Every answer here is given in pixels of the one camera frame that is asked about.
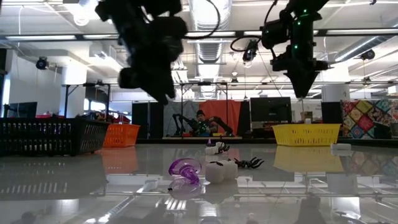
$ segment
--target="person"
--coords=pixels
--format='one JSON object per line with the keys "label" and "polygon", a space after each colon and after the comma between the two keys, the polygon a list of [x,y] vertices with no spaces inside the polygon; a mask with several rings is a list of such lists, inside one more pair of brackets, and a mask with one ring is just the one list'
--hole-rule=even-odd
{"label": "person", "polygon": [[200,123],[206,122],[206,133],[207,134],[217,133],[218,125],[213,121],[213,118],[206,120],[206,115],[203,112],[203,110],[197,111],[197,121]]}

